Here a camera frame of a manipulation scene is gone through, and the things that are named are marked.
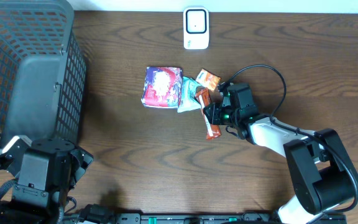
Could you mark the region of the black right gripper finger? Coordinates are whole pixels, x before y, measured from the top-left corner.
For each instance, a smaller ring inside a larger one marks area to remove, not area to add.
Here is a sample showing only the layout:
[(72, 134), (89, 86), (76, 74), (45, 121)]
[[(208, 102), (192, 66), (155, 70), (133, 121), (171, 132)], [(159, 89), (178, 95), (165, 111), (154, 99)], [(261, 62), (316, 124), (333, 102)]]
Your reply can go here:
[(219, 103), (210, 103), (203, 108), (204, 112), (219, 112)]
[(205, 107), (203, 113), (210, 124), (218, 125), (218, 109), (216, 107)]

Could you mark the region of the red white striped packet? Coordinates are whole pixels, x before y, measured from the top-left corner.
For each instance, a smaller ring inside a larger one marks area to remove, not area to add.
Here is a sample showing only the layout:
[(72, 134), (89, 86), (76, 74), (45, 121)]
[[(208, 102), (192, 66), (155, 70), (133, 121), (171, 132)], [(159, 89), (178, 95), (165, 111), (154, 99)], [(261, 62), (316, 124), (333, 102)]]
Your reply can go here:
[(208, 121), (207, 116), (203, 112), (203, 109), (206, 108), (206, 106), (208, 106), (211, 103), (211, 98), (209, 96), (209, 90), (207, 88), (200, 90), (195, 95), (195, 98), (201, 105), (201, 114), (203, 115), (204, 121), (206, 123), (206, 129), (207, 129), (206, 139), (212, 140), (212, 139), (216, 139), (216, 138), (220, 137), (221, 130), (220, 130), (219, 126), (211, 124)]

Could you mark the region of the teal white snack packet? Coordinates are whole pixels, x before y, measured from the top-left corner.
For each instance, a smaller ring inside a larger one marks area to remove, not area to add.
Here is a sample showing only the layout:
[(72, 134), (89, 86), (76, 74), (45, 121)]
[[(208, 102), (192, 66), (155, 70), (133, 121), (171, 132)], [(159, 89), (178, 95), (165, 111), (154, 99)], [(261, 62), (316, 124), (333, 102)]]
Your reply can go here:
[(193, 111), (201, 108), (200, 103), (195, 98), (197, 88), (199, 86), (200, 84), (194, 79), (183, 77), (181, 86), (181, 99), (177, 109), (178, 113)]

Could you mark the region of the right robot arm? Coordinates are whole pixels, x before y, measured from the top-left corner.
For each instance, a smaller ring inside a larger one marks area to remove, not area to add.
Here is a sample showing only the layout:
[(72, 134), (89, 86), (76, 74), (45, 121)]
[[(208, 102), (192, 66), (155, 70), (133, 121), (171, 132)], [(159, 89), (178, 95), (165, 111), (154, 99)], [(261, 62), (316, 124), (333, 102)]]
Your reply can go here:
[(205, 119), (213, 126), (236, 130), (234, 135), (253, 145), (266, 147), (287, 160), (294, 196), (275, 213), (282, 223), (316, 223), (358, 203), (358, 173), (333, 129), (310, 131), (262, 114), (248, 84), (227, 85), (223, 100), (201, 98)]

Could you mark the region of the red purple snack bag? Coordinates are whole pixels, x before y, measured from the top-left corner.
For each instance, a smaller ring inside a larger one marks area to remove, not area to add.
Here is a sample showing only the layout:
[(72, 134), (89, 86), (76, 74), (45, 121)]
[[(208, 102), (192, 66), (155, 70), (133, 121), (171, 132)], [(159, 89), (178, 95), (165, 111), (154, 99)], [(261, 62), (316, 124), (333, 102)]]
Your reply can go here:
[(183, 83), (179, 67), (147, 67), (141, 102), (148, 108), (177, 109)]

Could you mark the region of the small orange snack packet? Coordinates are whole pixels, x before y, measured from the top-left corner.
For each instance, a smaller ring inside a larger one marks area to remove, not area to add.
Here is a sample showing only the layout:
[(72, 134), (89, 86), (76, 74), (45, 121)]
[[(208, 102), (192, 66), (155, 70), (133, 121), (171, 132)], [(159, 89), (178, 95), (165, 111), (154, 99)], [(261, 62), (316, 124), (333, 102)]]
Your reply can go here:
[(196, 77), (196, 81), (203, 87), (211, 91), (215, 91), (215, 89), (219, 85), (219, 82), (221, 81), (221, 78), (205, 69), (202, 69)]

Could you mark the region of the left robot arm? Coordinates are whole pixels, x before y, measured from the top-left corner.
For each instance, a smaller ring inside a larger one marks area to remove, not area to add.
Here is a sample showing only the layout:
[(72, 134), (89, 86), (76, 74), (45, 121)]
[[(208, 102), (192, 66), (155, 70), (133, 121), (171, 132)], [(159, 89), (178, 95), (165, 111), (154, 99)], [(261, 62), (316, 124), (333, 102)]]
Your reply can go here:
[(68, 193), (94, 157), (66, 139), (17, 139), (0, 154), (0, 223), (63, 223)]

